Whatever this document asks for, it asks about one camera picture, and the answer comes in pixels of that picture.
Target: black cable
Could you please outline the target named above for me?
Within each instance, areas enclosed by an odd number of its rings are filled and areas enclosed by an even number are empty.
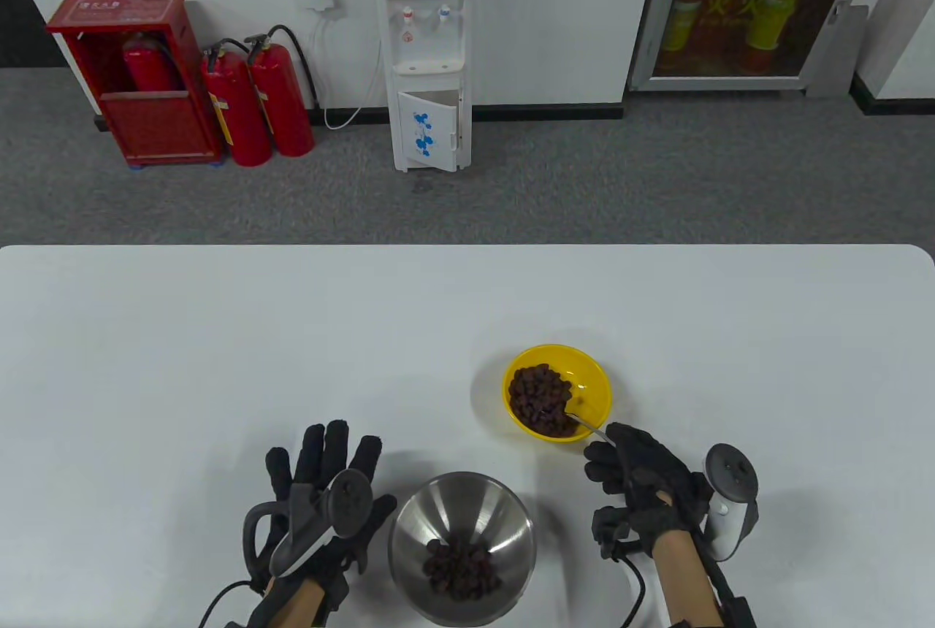
[[[620,559],[633,571],[634,575],[637,575],[637,581],[640,582],[640,595],[637,596],[637,600],[633,603],[633,608],[630,609],[630,613],[627,616],[627,621],[624,621],[624,624],[620,626],[620,628],[629,628],[630,624],[633,622],[633,619],[637,617],[637,611],[640,610],[642,601],[644,601],[644,598],[646,598],[646,581],[642,578],[640,570],[637,569],[637,567],[627,556],[624,555]]]
[[[267,37],[270,39],[273,38],[273,34],[276,34],[277,31],[285,31],[285,33],[289,34],[289,38],[295,47],[295,53],[298,53],[298,60],[300,60],[302,63],[302,70],[305,72],[305,80],[308,82],[308,91],[311,93],[311,104],[313,104],[313,110],[317,110],[321,105],[318,104],[318,93],[317,90],[315,90],[315,81],[311,77],[311,68],[308,67],[308,59],[305,58],[305,51],[302,50],[302,45],[298,43],[298,38],[295,36],[295,33],[285,24],[277,24],[270,30],[270,32],[267,34]]]
[[[214,607],[216,607],[218,602],[224,598],[224,595],[227,594],[228,591],[233,591],[237,587],[248,587],[248,586],[250,586],[250,581],[248,579],[241,579],[241,581],[228,584],[226,587],[221,589],[219,594],[215,596],[214,600],[210,603],[210,605],[208,605],[207,611],[205,611],[205,614],[201,618],[200,624],[198,624],[198,628],[205,628],[205,624],[207,623],[208,617],[210,617],[211,615],[211,611],[214,611]]]
[[[250,48],[247,48],[245,44],[241,43],[240,41],[237,41],[236,39],[222,39],[217,44],[214,44],[212,48],[220,47],[221,44],[231,44],[232,46],[239,48],[244,53],[250,55]]]

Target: forearm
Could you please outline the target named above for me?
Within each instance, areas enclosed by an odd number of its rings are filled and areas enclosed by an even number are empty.
[[[311,579],[306,579],[268,628],[310,628],[323,601],[324,590]]]
[[[698,549],[687,531],[669,531],[652,547],[652,558],[672,624],[688,621],[692,628],[724,625]]]

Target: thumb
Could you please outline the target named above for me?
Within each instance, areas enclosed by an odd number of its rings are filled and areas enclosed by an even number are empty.
[[[375,532],[380,530],[381,525],[385,524],[390,515],[397,510],[397,498],[393,494],[385,494],[383,497],[374,501],[373,508],[370,511],[370,518],[364,524],[361,535],[373,537]]]

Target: cable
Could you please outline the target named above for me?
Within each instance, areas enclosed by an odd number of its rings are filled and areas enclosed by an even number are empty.
[[[243,51],[244,53],[250,54],[250,50],[247,48],[247,46],[246,46],[245,44],[243,44],[243,43],[240,43],[240,41],[237,41],[236,39],[222,39],[222,40],[219,41],[217,44],[213,44],[213,46],[211,46],[211,48],[220,47],[221,44],[231,44],[231,45],[233,45],[233,46],[239,48],[239,49],[240,49],[241,51]]]
[[[370,84],[367,86],[367,94],[364,95],[364,104],[361,104],[360,107],[357,107],[357,111],[354,112],[354,114],[351,115],[351,117],[348,118],[348,120],[345,121],[344,124],[341,124],[338,127],[333,127],[328,123],[328,108],[325,107],[324,108],[324,126],[326,126],[331,131],[341,131],[342,129],[347,127],[348,124],[351,123],[351,121],[354,121],[355,118],[357,118],[357,115],[361,113],[361,110],[363,110],[364,107],[367,106],[367,103],[370,101],[370,95],[373,93],[373,84],[377,82],[377,73],[380,73],[381,57],[383,57],[383,41],[380,41],[380,46],[377,46],[377,64],[373,67],[373,74],[370,77]]]
[[[308,91],[311,93],[311,104],[313,105],[313,110],[317,110],[321,105],[318,104],[318,93],[315,91],[315,81],[311,77],[311,68],[308,67],[308,59],[305,58],[305,51],[302,50],[302,45],[298,43],[298,38],[295,36],[294,31],[289,29],[289,27],[284,24],[277,24],[275,27],[273,27],[267,34],[267,38],[273,38],[273,34],[276,34],[277,31],[285,31],[285,33],[289,34],[289,38],[293,42],[295,50],[298,52],[298,58],[302,64],[302,70],[305,72],[305,80],[308,82]]]
[[[313,59],[313,61],[315,60],[315,51],[317,50],[318,30],[324,31],[324,28],[327,27],[330,21],[331,20],[327,20],[327,18],[325,17],[318,18],[317,24],[315,24],[314,29],[311,31],[310,44],[308,44],[308,51],[310,51],[311,58]],[[370,77],[370,84],[367,85],[367,93],[365,93],[364,104],[361,104],[361,107],[358,107],[357,110],[354,112],[354,114],[351,115],[351,117],[348,117],[348,120],[345,121],[344,124],[340,124],[338,126],[331,126],[330,122],[328,121],[327,105],[322,104],[321,110],[324,111],[324,126],[326,126],[331,131],[341,131],[342,129],[347,128],[348,125],[353,123],[355,118],[357,118],[357,115],[359,115],[361,111],[364,110],[364,107],[366,107],[367,103],[370,101],[370,95],[373,94],[373,86],[377,82],[378,73],[380,73],[381,57],[383,57],[383,41],[380,41],[380,44],[378,44],[377,46],[377,64],[374,66],[373,74]],[[328,88],[327,80],[325,80],[324,73],[320,69],[318,70],[318,78],[320,78],[321,80],[321,87],[324,89],[325,93],[327,93],[327,88]]]
[[[207,623],[207,618],[210,617],[211,611],[214,611],[214,607],[216,607],[218,602],[224,598],[224,595],[227,594],[228,591],[233,591],[237,587],[248,587],[248,586],[250,586],[250,581],[248,579],[241,579],[241,581],[228,584],[226,587],[221,589],[219,594],[215,596],[214,600],[210,603],[210,605],[208,605],[207,611],[205,611],[205,614],[203,615],[203,617],[201,617],[201,622],[200,624],[198,624],[198,628],[205,628],[205,624]]]
[[[637,569],[637,567],[627,556],[624,555],[620,559],[633,571],[634,575],[637,575],[637,581],[640,582],[640,594],[637,596],[637,600],[633,602],[633,608],[630,609],[630,613],[627,616],[627,621],[624,621],[624,624],[620,626],[620,628],[629,628],[630,624],[633,622],[633,619],[637,617],[637,611],[640,610],[642,602],[646,598],[646,581],[642,578],[640,570]]]

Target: yellow bowl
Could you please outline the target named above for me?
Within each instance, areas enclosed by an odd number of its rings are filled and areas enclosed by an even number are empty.
[[[581,425],[569,438],[550,438],[548,435],[537,434],[514,414],[510,406],[510,384],[514,381],[516,371],[521,367],[534,367],[541,362],[546,362],[552,370],[562,376],[562,380],[571,383],[571,401],[565,405],[565,411],[581,417],[595,428],[601,428],[610,418],[611,407],[614,405],[610,378],[594,358],[570,345],[536,345],[512,361],[503,376],[503,405],[507,407],[507,414],[510,414],[516,425],[529,435],[550,443],[575,443],[588,438],[591,431]]]

